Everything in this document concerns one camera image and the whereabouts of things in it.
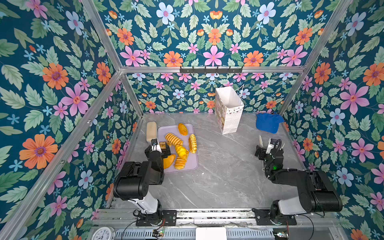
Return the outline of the scalloped yellow bread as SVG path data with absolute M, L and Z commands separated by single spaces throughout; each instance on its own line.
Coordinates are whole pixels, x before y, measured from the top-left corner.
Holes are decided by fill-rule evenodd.
M 197 152 L 197 138 L 194 134 L 190 135 L 189 148 L 190 148 L 190 153 L 195 154 Z

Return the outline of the white cartoon paper bag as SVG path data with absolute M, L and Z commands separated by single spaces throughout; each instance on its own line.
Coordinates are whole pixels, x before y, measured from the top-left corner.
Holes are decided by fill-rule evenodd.
M 215 89 L 215 114 L 223 135 L 235 133 L 238 129 L 244 103 L 232 87 Z

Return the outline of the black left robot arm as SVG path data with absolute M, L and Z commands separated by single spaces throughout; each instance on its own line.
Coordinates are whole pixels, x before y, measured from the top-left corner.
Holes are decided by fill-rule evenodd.
M 147 161 L 126 162 L 116 177 L 113 194 L 115 197 L 133 203 L 144 215 L 159 214 L 160 201 L 149 192 L 149 186 L 161 185 L 164 181 L 164 159 L 171 155 L 170 147 L 159 145 L 145 150 Z

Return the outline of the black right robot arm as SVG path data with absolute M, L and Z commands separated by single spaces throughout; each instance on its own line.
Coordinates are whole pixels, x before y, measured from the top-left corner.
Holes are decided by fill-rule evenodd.
M 256 210 L 257 222 L 274 225 L 294 225 L 296 215 L 337 213 L 343 203 L 336 189 L 323 171 L 308 171 L 284 168 L 282 140 L 269 139 L 264 148 L 259 137 L 255 156 L 263 162 L 263 172 L 273 184 L 296 187 L 298 195 L 285 200 L 273 201 L 269 210 Z

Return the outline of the large orange wedge bread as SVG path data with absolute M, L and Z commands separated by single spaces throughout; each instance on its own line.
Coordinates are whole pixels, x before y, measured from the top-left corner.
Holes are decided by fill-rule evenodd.
M 174 154 L 171 154 L 168 157 L 164 158 L 163 159 L 164 169 L 169 168 L 173 164 L 176 158 L 177 157 Z

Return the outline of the ribbed spiral bread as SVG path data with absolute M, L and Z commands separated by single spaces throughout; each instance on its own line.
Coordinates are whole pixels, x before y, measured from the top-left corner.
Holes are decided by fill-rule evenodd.
M 167 142 L 171 143 L 173 146 L 177 146 L 177 145 L 182 146 L 184 144 L 184 142 L 173 133 L 166 134 L 165 139 Z

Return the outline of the yellow striped croissant bread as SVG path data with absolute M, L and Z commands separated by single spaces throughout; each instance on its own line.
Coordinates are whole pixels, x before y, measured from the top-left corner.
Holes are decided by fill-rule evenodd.
M 178 158 L 188 159 L 189 151 L 182 145 L 175 145 L 175 150 L 177 152 Z

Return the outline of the ridged orange bread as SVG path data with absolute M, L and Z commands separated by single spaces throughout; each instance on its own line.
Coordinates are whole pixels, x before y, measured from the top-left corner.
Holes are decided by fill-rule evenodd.
M 186 160 L 186 159 L 177 158 L 177 159 L 175 160 L 174 168 L 175 168 L 176 170 L 182 170 L 182 169 L 185 168 L 186 163 L 187 163 L 187 160 Z

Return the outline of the blue cap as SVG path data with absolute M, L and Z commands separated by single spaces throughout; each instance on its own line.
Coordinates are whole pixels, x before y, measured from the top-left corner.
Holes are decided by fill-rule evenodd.
M 276 134 L 283 121 L 283 117 L 279 114 L 259 113 L 257 114 L 256 128 L 260 131 Z

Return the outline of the lilac plastic tray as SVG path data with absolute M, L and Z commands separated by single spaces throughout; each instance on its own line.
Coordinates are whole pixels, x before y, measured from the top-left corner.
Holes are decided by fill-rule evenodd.
M 164 160 L 166 174 L 196 170 L 199 166 L 197 138 L 191 124 L 160 127 L 158 140 L 169 147 L 171 155 Z

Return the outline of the round white gauge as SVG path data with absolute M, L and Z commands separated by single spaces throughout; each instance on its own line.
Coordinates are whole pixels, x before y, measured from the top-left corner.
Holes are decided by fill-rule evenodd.
M 99 227 L 94 231 L 91 240 L 114 240 L 116 231 L 112 227 Z

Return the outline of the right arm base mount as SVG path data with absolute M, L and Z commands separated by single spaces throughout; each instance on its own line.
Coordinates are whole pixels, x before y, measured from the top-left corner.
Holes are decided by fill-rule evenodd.
M 252 209 L 258 226 L 296 226 L 297 221 L 293 215 L 271 213 L 267 209 Z

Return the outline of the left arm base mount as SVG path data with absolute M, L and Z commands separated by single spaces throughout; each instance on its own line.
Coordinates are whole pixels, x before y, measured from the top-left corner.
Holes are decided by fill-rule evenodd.
M 154 214 L 143 214 L 135 210 L 133 215 L 137 218 L 137 227 L 175 226 L 177 220 L 176 210 L 160 210 Z

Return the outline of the black hook rail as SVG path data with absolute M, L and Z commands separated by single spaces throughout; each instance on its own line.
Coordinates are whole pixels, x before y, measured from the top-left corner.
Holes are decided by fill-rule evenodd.
M 238 74 L 243 72 L 243 68 L 240 67 L 180 67 L 179 72 L 181 74 Z

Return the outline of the white box on rail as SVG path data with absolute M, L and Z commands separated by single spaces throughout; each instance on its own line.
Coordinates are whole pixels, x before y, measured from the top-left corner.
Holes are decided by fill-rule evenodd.
M 196 240 L 227 240 L 227 231 L 224 227 L 196 228 Z

